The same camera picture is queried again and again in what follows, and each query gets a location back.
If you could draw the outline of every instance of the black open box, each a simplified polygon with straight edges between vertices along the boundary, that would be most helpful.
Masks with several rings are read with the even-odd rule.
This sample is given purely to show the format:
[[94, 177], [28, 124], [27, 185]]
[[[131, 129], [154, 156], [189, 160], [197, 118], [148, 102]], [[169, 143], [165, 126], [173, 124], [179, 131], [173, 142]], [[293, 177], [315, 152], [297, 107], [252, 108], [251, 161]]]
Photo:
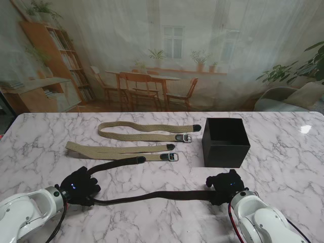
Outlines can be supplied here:
[[207, 118], [202, 149], [205, 167], [239, 168], [250, 148], [240, 118]]

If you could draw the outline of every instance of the beige canvas belt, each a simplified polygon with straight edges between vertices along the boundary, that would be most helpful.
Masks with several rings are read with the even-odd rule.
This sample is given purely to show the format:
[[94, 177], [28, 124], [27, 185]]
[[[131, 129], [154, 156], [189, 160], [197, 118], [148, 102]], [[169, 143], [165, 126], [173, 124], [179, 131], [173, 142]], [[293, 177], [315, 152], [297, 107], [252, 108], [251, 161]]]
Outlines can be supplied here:
[[[102, 123], [98, 126], [98, 133], [102, 137], [112, 138], [122, 141], [163, 141], [163, 142], [186, 142], [192, 141], [190, 134], [162, 135], [162, 134], [118, 134], [102, 131], [103, 128], [117, 126], [127, 126], [141, 132], [167, 131], [171, 133], [185, 133], [200, 131], [200, 125], [191, 126], [171, 126], [171, 125], [139, 125], [128, 121], [115, 121]], [[67, 142], [65, 148], [80, 153], [92, 159], [117, 160], [132, 157], [145, 157], [147, 161], [178, 161], [177, 153], [145, 154], [150, 152], [170, 151], [175, 148], [174, 144], [158, 146], [138, 146], [138, 147], [103, 147], [103, 146], [84, 146], [74, 142]]]
[[[175, 135], [163, 134], [119, 134], [104, 132], [104, 128], [112, 127], [131, 127], [141, 132], [165, 131], [170, 133], [185, 133]], [[184, 142], [191, 143], [192, 137], [188, 132], [198, 132], [201, 130], [200, 125], [190, 126], [172, 126], [172, 125], [140, 125], [129, 121], [113, 121], [111, 123], [102, 123], [98, 126], [98, 133], [105, 138], [112, 138], [121, 141], [151, 141], [151, 142]]]

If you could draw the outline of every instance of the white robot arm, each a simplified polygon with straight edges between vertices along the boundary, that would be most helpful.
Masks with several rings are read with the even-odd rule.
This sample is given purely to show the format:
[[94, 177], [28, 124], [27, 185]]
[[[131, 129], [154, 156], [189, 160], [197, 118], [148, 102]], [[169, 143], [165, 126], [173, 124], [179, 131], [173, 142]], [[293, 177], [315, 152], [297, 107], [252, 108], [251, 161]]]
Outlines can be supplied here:
[[0, 202], [0, 243], [27, 237], [63, 208], [61, 193], [53, 186], [8, 197]]
[[284, 215], [261, 201], [251, 191], [238, 193], [231, 201], [238, 225], [247, 243], [304, 243], [290, 230]]

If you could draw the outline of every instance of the window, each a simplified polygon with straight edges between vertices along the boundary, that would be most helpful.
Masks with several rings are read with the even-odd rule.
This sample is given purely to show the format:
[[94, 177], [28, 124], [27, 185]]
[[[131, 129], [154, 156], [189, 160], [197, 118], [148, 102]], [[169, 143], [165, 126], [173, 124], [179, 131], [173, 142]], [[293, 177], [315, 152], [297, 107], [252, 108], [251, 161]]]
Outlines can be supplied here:
[[230, 62], [238, 35], [239, 35], [238, 30], [229, 30], [229, 29], [226, 30], [222, 53], [221, 53], [221, 61], [223, 63]]
[[182, 58], [183, 27], [164, 27], [164, 51], [168, 58]]

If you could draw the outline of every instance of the marble table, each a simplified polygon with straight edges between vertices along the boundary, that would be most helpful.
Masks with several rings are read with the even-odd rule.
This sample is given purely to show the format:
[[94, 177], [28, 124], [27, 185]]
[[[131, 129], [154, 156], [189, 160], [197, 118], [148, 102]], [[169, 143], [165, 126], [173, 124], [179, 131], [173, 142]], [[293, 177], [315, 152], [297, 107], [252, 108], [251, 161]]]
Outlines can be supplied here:
[[[259, 192], [311, 240], [324, 242], [324, 117], [316, 112], [160, 112], [28, 113], [20, 115], [0, 140], [0, 200], [60, 183], [81, 166], [102, 160], [67, 153], [67, 141], [83, 145], [134, 146], [100, 137], [101, 122], [200, 124], [190, 144], [177, 143], [178, 162], [150, 162], [95, 174], [102, 191], [114, 199], [157, 190], [204, 189], [206, 178], [228, 169], [204, 168], [201, 138], [206, 117], [241, 117], [251, 149], [240, 169], [245, 186]], [[113, 128], [134, 133], [130, 128]], [[60, 215], [26, 242], [45, 242]], [[53, 242], [238, 242], [227, 207], [206, 201], [155, 198], [114, 206], [70, 206]]]

